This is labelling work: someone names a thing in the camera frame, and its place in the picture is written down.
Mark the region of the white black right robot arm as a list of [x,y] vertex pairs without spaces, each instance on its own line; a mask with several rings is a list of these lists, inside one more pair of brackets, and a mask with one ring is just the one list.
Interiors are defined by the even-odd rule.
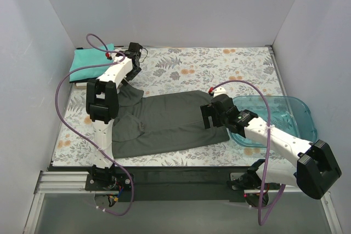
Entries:
[[288,161],[279,165],[260,159],[234,180],[236,187],[260,189],[271,183],[290,185],[313,199],[321,199],[342,175],[328,143],[303,140],[268,125],[250,110],[239,111],[232,98],[225,94],[216,96],[200,109],[206,129],[211,124],[226,127],[234,134],[266,146]]

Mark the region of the dark grey t shirt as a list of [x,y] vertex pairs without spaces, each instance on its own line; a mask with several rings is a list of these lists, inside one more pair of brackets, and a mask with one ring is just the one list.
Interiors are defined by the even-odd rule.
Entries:
[[200,107],[210,100],[199,90],[144,97],[143,90],[121,87],[112,127],[113,157],[153,155],[228,141],[226,128],[204,127]]

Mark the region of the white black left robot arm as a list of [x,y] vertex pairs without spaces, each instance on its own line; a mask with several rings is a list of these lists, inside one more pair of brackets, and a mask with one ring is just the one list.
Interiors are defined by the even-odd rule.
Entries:
[[97,168],[110,168],[112,161],[112,126],[119,111],[118,88],[140,71],[143,47],[131,42],[125,51],[107,58],[115,62],[101,76],[87,82],[86,110],[93,122],[94,143],[98,146],[93,160]]

